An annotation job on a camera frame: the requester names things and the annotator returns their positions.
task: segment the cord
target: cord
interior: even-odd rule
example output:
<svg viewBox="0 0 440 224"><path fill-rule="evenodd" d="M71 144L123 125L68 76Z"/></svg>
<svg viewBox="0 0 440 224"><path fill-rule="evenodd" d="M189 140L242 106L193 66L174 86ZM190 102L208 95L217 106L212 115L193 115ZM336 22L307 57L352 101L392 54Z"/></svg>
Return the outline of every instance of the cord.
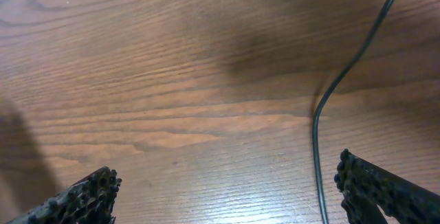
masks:
<svg viewBox="0 0 440 224"><path fill-rule="evenodd" d="M318 150L318 123L319 116L321 114L322 108L325 103L329 99L330 95L335 90L336 86L338 86L339 82L344 78L347 72L356 64L359 59L362 57L366 49L369 47L373 37L375 36L379 26L382 24L382 21L385 19L386 13L390 10L394 0L386 0L384 6L380 10L379 15L376 18L370 32L368 33L364 43L359 48L359 51L353 57L353 60L345 67L344 70L339 74L338 77L331 83L330 87L325 91L321 101L319 101L318 106L316 107L315 114L313 116L313 127L311 130L311 138L313 144L313 161L315 163L315 176L316 176L316 187L318 189L318 198L319 198L319 206L321 211L322 222L324 224L329 224L329 219L327 217L327 210L325 207L325 199L324 199L324 186L322 184L322 175L321 175L321 165L319 160L319 150Z"/></svg>

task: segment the wood grain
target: wood grain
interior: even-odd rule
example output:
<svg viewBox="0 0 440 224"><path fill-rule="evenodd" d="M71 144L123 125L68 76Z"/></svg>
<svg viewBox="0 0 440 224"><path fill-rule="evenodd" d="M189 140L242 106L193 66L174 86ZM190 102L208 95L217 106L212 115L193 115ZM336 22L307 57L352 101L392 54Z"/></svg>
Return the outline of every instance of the wood grain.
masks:
<svg viewBox="0 0 440 224"><path fill-rule="evenodd" d="M311 112L384 1L0 0L0 221L108 165L121 223L321 222ZM332 223L343 148L440 193L439 1L397 0L324 108Z"/></svg>

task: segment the black cable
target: black cable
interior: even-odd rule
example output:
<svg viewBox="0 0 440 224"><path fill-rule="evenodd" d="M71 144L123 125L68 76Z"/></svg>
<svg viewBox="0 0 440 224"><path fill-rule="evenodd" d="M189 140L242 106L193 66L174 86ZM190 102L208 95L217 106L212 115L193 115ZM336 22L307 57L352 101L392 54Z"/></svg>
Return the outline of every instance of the black cable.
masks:
<svg viewBox="0 0 440 224"><path fill-rule="evenodd" d="M380 13L376 18L376 21L373 24L373 27L368 33L368 36L366 37L359 51L353 57L353 60L345 67L345 69L339 74L339 76L331 83L330 87L325 91L325 94L321 98L321 101L319 101L319 104L316 107L315 114L313 116L313 128L311 130L311 138L313 144L313 160L315 162L316 187L318 188L318 198L319 198L319 205L321 210L321 217L322 217L322 222L324 224L329 224L329 219L327 217L327 210L325 208L324 186L322 185L321 165L320 165L319 150L318 150L319 116L321 114L322 108L329 99L331 93L333 93L333 91L335 90L336 86L338 86L339 82L344 78L344 76L352 68L352 66L354 66L354 64L356 64L359 61L359 59L362 57L366 49L369 47L371 41L373 40L373 37L375 36L377 30L379 29L379 26L381 25L382 21L385 19L386 13L390 10L393 2L394 0L386 0L384 6L380 10Z"/></svg>

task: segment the wire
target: wire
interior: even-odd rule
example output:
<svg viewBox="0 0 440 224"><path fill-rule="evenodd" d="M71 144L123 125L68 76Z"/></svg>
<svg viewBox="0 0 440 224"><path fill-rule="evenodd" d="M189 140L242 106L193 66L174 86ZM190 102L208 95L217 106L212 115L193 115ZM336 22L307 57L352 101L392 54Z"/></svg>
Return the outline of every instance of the wire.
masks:
<svg viewBox="0 0 440 224"><path fill-rule="evenodd" d="M338 86L339 82L344 78L347 72L356 64L359 59L362 57L366 49L369 47L373 37L375 36L379 26L382 24L382 21L385 19L386 13L390 10L394 0L386 0L384 6L380 10L379 15L376 18L370 32L368 33L364 43L359 48L359 51L353 57L353 60L345 67L344 70L339 74L338 77L331 83L330 87L325 91L321 101L319 101L318 106L316 107L315 114L313 116L313 127L311 130L311 138L313 144L313 160L315 163L315 176L316 176L316 187L318 189L318 198L319 198L319 206L321 211L322 222L324 224L329 224L329 219L327 217L327 210L325 207L325 198L324 198L324 186L322 184L322 175L321 175L321 165L319 160L319 149L318 149L318 123L319 116L321 114L322 108L325 103L329 99L330 95L335 90L336 86Z"/></svg>

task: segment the black object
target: black object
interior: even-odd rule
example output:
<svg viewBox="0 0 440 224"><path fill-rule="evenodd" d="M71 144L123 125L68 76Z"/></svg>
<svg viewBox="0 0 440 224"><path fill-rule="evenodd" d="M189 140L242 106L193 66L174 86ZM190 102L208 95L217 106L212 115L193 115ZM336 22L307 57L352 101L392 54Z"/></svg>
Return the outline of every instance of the black object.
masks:
<svg viewBox="0 0 440 224"><path fill-rule="evenodd" d="M342 207L350 224L440 223L440 196L377 167L347 149L341 153L336 185L344 195Z"/></svg>
<svg viewBox="0 0 440 224"><path fill-rule="evenodd" d="M6 224L114 224L121 179L103 167Z"/></svg>
<svg viewBox="0 0 440 224"><path fill-rule="evenodd" d="M327 217L327 210L325 208L325 198L324 198L324 187L322 186L322 176L321 176L321 165L319 160L319 149L318 149L318 124L319 124L319 116L321 114L322 109L324 108L325 103L330 98L330 95L335 90L336 86L338 86L339 82L344 78L344 76L348 73L348 71L356 64L359 59L361 59L362 55L369 47L373 37L375 36L379 26L382 24L382 21L385 19L386 14L390 10L394 0L386 0L384 6L380 10L379 15L376 18L376 21L373 24L370 32L368 33L364 43L357 51L356 55L353 57L352 61L345 67L345 69L340 73L338 77L331 83L330 87L325 91L321 101L319 101L318 106L316 107L314 116L313 116L313 126L311 130L311 138L313 144L313 161L315 164L315 177L316 177L316 187L318 189L318 198L319 198L319 206L321 211L322 222L324 224L329 224L329 219Z"/></svg>

